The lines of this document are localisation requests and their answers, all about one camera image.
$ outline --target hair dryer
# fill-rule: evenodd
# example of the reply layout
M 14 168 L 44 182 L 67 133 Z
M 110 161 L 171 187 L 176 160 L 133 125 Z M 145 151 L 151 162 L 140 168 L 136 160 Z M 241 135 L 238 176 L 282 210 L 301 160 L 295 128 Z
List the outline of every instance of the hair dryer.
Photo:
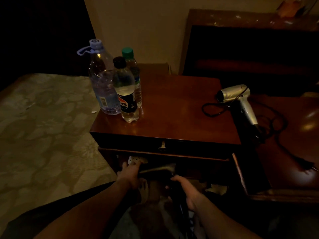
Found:
M 247 98 L 250 95 L 250 90 L 246 85 L 235 85 L 222 90 L 219 90 L 216 94 L 216 98 L 220 103 L 227 103 L 238 100 L 241 107 L 241 112 L 246 116 L 251 125 L 254 126 L 257 134 L 255 135 L 260 142 L 265 142 L 263 139 L 263 132 L 260 130 L 257 122 L 257 118 L 251 108 Z

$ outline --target wall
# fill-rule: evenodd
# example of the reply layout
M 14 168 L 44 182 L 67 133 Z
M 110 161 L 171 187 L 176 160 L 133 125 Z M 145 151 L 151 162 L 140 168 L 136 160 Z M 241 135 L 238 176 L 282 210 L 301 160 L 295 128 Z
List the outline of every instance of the wall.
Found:
M 113 56 L 130 46 L 140 63 L 178 72 L 190 8 L 274 12 L 282 0 L 85 0 L 97 38 Z M 319 2 L 312 13 L 319 14 Z

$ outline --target person's left arm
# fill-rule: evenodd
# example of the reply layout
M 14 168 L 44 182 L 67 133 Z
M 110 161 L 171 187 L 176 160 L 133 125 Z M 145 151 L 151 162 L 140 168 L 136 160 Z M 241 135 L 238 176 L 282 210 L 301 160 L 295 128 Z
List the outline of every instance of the person's left arm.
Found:
M 34 239 L 100 238 L 128 190 L 138 188 L 139 166 L 140 162 L 129 166 L 123 163 L 123 169 L 114 184 L 57 218 Z

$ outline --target pepsi logo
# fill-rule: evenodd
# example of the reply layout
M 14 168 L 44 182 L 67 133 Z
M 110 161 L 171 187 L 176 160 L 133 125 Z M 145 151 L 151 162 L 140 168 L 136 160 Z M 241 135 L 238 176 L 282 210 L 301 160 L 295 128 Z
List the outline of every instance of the pepsi logo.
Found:
M 127 104 L 127 102 L 120 97 L 119 97 L 119 102 L 120 102 L 120 105 L 122 106 L 123 110 L 125 110 L 126 108 L 129 107 L 129 104 Z

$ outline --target person's right arm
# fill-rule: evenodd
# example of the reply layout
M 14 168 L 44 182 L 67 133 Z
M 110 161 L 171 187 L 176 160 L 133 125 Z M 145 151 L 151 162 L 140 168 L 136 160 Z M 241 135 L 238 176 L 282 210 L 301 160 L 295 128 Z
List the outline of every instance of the person's right arm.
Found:
M 209 239 L 260 239 L 255 233 L 224 214 L 186 178 L 175 175 L 172 180 L 181 183 L 187 196 L 187 205 L 199 217 Z

